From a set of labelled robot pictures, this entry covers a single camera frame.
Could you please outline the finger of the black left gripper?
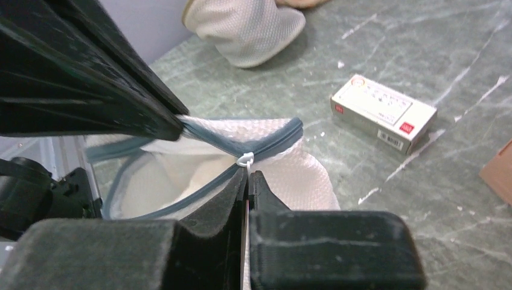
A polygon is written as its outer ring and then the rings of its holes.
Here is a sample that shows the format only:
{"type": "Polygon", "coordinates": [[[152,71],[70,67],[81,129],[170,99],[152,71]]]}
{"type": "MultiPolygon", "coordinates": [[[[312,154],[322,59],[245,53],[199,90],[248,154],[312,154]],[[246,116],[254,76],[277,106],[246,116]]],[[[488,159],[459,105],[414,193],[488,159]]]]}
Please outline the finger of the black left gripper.
{"type": "Polygon", "coordinates": [[[100,2],[1,2],[1,135],[174,141],[187,114],[100,2]]]}

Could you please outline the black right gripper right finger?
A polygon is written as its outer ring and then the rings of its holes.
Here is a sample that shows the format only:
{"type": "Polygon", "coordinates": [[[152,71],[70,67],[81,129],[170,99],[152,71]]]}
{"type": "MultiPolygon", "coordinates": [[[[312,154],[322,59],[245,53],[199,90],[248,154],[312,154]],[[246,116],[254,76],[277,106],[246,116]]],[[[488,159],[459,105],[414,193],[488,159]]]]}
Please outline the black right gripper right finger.
{"type": "Polygon", "coordinates": [[[248,185],[252,289],[426,289],[412,234],[388,211],[299,211],[262,172],[248,185]]]}

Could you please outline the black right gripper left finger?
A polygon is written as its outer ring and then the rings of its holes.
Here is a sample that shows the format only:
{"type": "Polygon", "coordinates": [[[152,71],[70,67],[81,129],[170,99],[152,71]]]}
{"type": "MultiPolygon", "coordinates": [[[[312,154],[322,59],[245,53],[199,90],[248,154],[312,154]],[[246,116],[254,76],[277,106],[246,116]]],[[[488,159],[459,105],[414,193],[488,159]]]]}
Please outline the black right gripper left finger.
{"type": "Polygon", "coordinates": [[[47,219],[18,240],[2,289],[240,289],[248,173],[181,220],[47,219]]]}

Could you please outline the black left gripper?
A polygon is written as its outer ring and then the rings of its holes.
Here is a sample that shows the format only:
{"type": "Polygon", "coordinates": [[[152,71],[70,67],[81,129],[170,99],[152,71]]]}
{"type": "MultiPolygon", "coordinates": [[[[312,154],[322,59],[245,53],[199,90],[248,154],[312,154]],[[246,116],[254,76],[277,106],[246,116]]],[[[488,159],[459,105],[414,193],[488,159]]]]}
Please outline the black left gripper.
{"type": "Polygon", "coordinates": [[[1,237],[5,239],[18,240],[44,219],[101,219],[101,206],[81,167],[57,181],[32,159],[1,160],[1,237]]]}

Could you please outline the round white mesh laundry bag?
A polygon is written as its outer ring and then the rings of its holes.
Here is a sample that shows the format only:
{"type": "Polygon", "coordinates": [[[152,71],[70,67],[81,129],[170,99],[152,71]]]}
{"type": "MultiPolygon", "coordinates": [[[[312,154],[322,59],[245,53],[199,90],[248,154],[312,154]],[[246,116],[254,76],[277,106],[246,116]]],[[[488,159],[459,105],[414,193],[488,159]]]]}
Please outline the round white mesh laundry bag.
{"type": "MultiPolygon", "coordinates": [[[[182,116],[184,131],[176,141],[157,140],[146,137],[134,137],[122,134],[90,135],[86,137],[86,156],[92,164],[113,160],[124,160],[108,190],[103,194],[102,213],[106,219],[110,216],[112,186],[118,181],[120,171],[141,154],[164,153],[179,155],[212,155],[224,153],[235,158],[235,163],[217,177],[217,193],[205,197],[197,210],[212,199],[235,175],[239,169],[248,173],[243,204],[243,258],[242,286],[240,289],[252,289],[249,279],[248,256],[248,213],[249,177],[260,171],[270,189],[290,209],[299,211],[338,210],[339,204],[324,166],[302,148],[303,124],[298,118],[281,119],[219,119],[207,120],[182,116]]],[[[181,220],[186,216],[162,218],[181,220]]]]}

